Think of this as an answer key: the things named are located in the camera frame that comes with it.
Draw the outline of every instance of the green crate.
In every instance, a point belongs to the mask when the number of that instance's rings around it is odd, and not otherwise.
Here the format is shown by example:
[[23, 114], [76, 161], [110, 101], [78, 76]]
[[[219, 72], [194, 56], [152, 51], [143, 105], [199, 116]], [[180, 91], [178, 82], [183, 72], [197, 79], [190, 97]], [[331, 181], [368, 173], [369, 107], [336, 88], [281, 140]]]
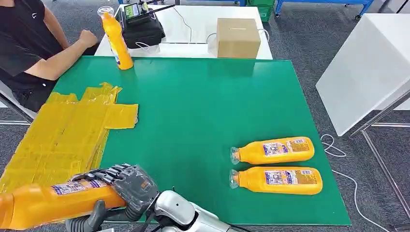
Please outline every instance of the green crate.
[[273, 6], [275, 0], [247, 0], [248, 5], [252, 6]]
[[273, 11], [273, 6], [263, 6], [263, 5], [247, 5], [258, 7], [259, 15], [261, 16], [262, 22], [269, 21], [270, 15]]

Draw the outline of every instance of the bottle label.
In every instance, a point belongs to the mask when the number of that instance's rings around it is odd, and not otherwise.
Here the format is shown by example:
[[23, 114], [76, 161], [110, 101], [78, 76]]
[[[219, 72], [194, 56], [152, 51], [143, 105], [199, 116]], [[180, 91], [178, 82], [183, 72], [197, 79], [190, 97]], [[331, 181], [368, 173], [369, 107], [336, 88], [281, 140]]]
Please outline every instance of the bottle label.
[[66, 182], [60, 185], [52, 185], [51, 188], [56, 192], [57, 195], [65, 195], [73, 192], [80, 192], [92, 188], [100, 188], [107, 186], [101, 180], [81, 180], [75, 182]]
[[271, 170], [265, 171], [266, 183], [269, 185], [308, 185], [317, 184], [311, 170]]
[[287, 142], [288, 148], [291, 152], [309, 151], [309, 143], [306, 139], [295, 139]]
[[120, 65], [121, 63], [119, 62], [119, 57], [118, 57], [118, 52], [115, 50], [115, 48], [111, 45], [111, 51], [113, 52], [114, 58], [116, 59], [117, 65]]
[[285, 144], [281, 143], [266, 143], [263, 145], [265, 156], [277, 156], [287, 154], [289, 152]]
[[265, 143], [263, 144], [265, 156], [278, 156], [288, 154], [290, 152], [309, 151], [309, 143], [306, 139], [294, 139], [286, 144], [282, 143]]

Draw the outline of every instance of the screen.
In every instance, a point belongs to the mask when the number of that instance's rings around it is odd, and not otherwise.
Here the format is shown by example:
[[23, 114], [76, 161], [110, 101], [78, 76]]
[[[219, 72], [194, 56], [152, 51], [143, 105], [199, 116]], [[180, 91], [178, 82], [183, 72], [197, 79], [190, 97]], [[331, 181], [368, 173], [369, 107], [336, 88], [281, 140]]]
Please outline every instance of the screen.
[[140, 15], [138, 4], [132, 4], [124, 7], [125, 17], [127, 19]]

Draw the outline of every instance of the gray carpet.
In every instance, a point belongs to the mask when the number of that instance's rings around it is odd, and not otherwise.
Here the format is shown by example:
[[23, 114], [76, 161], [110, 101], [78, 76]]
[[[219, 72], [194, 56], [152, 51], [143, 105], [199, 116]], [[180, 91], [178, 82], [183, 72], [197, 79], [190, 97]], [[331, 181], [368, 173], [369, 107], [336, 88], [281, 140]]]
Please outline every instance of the gray carpet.
[[[115, 0], [44, 0], [55, 13], [64, 28], [69, 42], [74, 42], [83, 28], [90, 29], [99, 38], [103, 31], [96, 15], [99, 6], [117, 7]], [[186, 5], [234, 5], [233, 2], [219, 1], [181, 1]], [[375, 0], [368, 12], [377, 12], [381, 2]], [[270, 33], [270, 49], [274, 59], [290, 59], [293, 62], [300, 84], [305, 94], [310, 111], [315, 120], [319, 134], [329, 133], [335, 138], [336, 133], [316, 91], [315, 84], [333, 56], [348, 37], [357, 21], [353, 18], [361, 6], [342, 4], [285, 3], [280, 18], [271, 16], [265, 28]], [[8, 109], [0, 109], [0, 120], [17, 117]], [[410, 122], [409, 112], [394, 112], [386, 121]], [[21, 140], [27, 127], [0, 127], [0, 170]], [[376, 147], [388, 163], [388, 168], [396, 178], [405, 198], [410, 201], [409, 159], [407, 151], [410, 140], [409, 129], [369, 129], [368, 133]], [[388, 227], [390, 224], [408, 222], [407, 218], [383, 176], [373, 154], [366, 145], [362, 135], [355, 140], [345, 137], [336, 138], [335, 146], [347, 153], [346, 158], [329, 157], [333, 169], [345, 173], [359, 183], [358, 204], [360, 210], [371, 220]], [[340, 192], [352, 221], [351, 227], [278, 227], [250, 226], [253, 231], [332, 231], [332, 232], [366, 232], [381, 229], [365, 221], [357, 213], [354, 201], [354, 183], [345, 177], [335, 175]], [[129, 231], [135, 225], [105, 225], [115, 227], [117, 231]], [[63, 225], [42, 226], [31, 231], [62, 231]]]

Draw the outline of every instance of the man's arm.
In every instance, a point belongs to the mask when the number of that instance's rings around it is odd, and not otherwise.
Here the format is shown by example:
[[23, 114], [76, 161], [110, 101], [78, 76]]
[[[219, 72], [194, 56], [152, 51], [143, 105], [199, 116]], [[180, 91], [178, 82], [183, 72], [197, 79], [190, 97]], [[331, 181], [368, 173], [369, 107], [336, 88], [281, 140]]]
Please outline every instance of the man's arm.
[[55, 54], [49, 59], [41, 59], [25, 73], [47, 79], [57, 80], [65, 73], [83, 54], [83, 52], [97, 43], [97, 38], [89, 30], [83, 30], [80, 38], [65, 50]]
[[66, 49], [70, 46], [67, 42], [67, 38], [65, 37], [59, 21], [46, 6], [44, 6], [44, 23], [57, 39], [59, 44], [63, 47], [63, 49]]

